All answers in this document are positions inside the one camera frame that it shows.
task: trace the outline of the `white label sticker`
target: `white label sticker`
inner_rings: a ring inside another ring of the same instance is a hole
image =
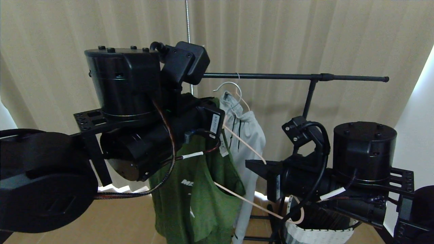
[[[223,133],[220,134],[220,154],[222,157],[226,157],[229,155],[229,152],[227,151],[226,145],[224,143],[224,139],[223,139]]]
[[[280,198],[280,175],[276,177],[276,200]]]
[[[220,120],[220,116],[217,114],[213,114],[213,120],[211,121],[211,128],[210,131],[212,133],[217,134],[217,130],[218,130],[218,121]]]

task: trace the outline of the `beige curtain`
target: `beige curtain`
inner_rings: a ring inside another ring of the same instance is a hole
[[[308,119],[330,135],[349,121],[395,126],[434,43],[432,1],[189,0],[188,11],[191,42],[205,45],[209,72],[390,77],[318,83]],[[3,0],[2,101],[19,127],[75,133],[72,114],[98,107],[83,51],[186,41],[185,12],[175,0]],[[212,90],[222,82],[204,79],[196,95],[219,96]],[[309,82],[237,82],[265,132],[264,157],[289,156],[280,127],[301,115]]]

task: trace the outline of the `clothing rack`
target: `clothing rack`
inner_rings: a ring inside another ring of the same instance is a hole
[[[311,74],[311,75],[303,75],[303,74],[260,74],[260,73],[205,73],[203,78],[220,78],[220,79],[294,79],[294,80],[309,80],[309,90],[306,96],[306,102],[304,104],[303,109],[303,117],[307,118],[307,114],[309,112],[310,103],[312,101],[313,92],[315,91],[316,84],[319,81],[332,81],[332,80],[357,80],[357,81],[378,81],[378,82],[388,82],[389,77],[387,76],[337,76],[328,73],[321,74]],[[280,200],[278,213],[281,215],[283,210],[284,199]],[[269,211],[273,211],[273,207],[271,204],[268,204],[267,209]],[[258,216],[251,215],[251,219],[267,219],[270,221],[271,231],[274,232],[276,228],[279,227],[279,219],[268,214],[268,216]],[[252,237],[245,236],[244,240],[246,241],[261,241],[261,242],[270,242],[273,241],[275,244],[286,244],[284,237],[282,236],[282,232],[279,232],[274,240],[271,240],[269,237]]]

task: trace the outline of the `garment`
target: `garment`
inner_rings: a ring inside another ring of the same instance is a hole
[[[256,120],[253,111],[248,111],[243,114],[243,107],[228,91],[225,91],[220,99],[220,108],[227,114],[225,125],[256,152],[262,155],[262,151],[265,147],[265,135]],[[232,134],[226,132],[226,138],[229,143],[230,152],[233,156],[233,162],[241,176],[244,187],[246,188],[246,195],[244,197],[247,200],[253,201],[258,175],[246,168],[245,160],[259,159],[259,157],[243,143],[239,142]],[[236,229],[235,235],[232,238],[233,244],[243,242],[249,224],[251,211],[252,205],[248,202],[243,202],[237,221],[234,225]]]
[[[226,143],[222,132],[222,143]],[[194,136],[184,144],[177,155],[213,148],[214,141]],[[155,228],[166,237],[169,244],[230,243],[233,222],[241,201],[220,190],[213,181],[245,195],[230,153],[223,148],[210,154],[187,158],[176,162],[166,183],[152,193],[156,213]],[[168,165],[150,179],[151,187],[158,184],[166,174]]]

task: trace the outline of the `robotic arm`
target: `robotic arm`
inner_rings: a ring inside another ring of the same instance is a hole
[[[203,47],[154,42],[150,49],[99,46],[85,55],[101,108],[74,114],[79,133],[0,132],[1,230],[51,231],[74,221],[94,199],[138,197],[164,184],[165,180],[145,193],[98,195],[96,175],[102,185],[112,182],[105,160],[125,179],[145,181],[162,166],[180,160],[174,153],[192,135],[220,143],[224,111],[209,98],[181,94],[182,82],[197,85],[204,76],[210,60]],[[311,202],[381,228],[391,191],[400,194],[396,240],[406,243],[432,231],[432,222],[414,214],[420,200],[413,172],[391,167],[394,129],[372,122],[337,126],[333,168],[326,169],[331,147],[321,124],[300,116],[282,128],[294,144],[293,155],[267,165],[246,161],[267,180],[270,200],[295,195],[303,201],[291,213]],[[314,141],[315,151],[306,157],[297,154],[309,141]]]

